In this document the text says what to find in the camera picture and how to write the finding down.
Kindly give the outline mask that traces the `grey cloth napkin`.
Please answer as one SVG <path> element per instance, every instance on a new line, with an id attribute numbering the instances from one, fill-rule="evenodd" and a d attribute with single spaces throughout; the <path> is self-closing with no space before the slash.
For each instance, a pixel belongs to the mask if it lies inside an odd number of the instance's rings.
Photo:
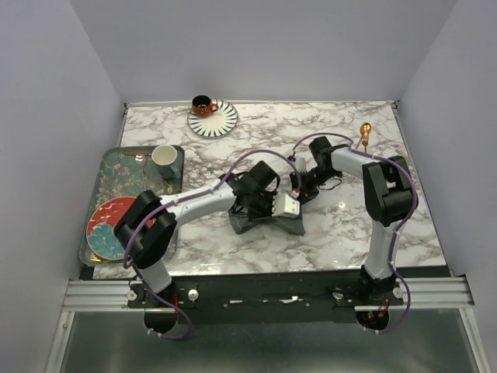
<path id="1" fill-rule="evenodd" d="M 296 218 L 268 217 L 250 219 L 245 212 L 230 210 L 228 211 L 228 220 L 237 235 L 260 227 L 276 228 L 291 235 L 303 236 L 305 234 L 302 214 Z"/>

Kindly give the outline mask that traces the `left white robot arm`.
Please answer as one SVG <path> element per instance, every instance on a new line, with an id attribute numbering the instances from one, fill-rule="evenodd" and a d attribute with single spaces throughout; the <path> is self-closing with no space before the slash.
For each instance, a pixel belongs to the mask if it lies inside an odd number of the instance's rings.
<path id="1" fill-rule="evenodd" d="M 248 172 L 229 170 L 220 180 L 189 192 L 163 197 L 150 190 L 140 193 L 113 234 L 124 248 L 123 265 L 133 267 L 147 286 L 146 299 L 156 307 L 171 301 L 173 280 L 162 258 L 178 228 L 224 211 L 269 218 L 276 192 L 267 187 L 279 181 L 276 172 L 260 161 Z"/>

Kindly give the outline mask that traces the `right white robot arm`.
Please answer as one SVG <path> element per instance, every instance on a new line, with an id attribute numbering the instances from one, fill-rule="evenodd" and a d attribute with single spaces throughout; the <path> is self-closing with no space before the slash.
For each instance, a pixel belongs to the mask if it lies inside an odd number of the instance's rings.
<path id="1" fill-rule="evenodd" d="M 372 219 L 372 236 L 367 259 L 357 285 L 359 299 L 372 305 L 394 287 L 398 235 L 418 207 L 407 162 L 401 156 L 389 159 L 373 156 L 349 145 L 333 146 L 320 134 L 309 144 L 316 166 L 297 167 L 290 174 L 297 199 L 305 204 L 318 196 L 319 187 L 337 176 L 349 174 L 363 181 L 364 203 Z"/>

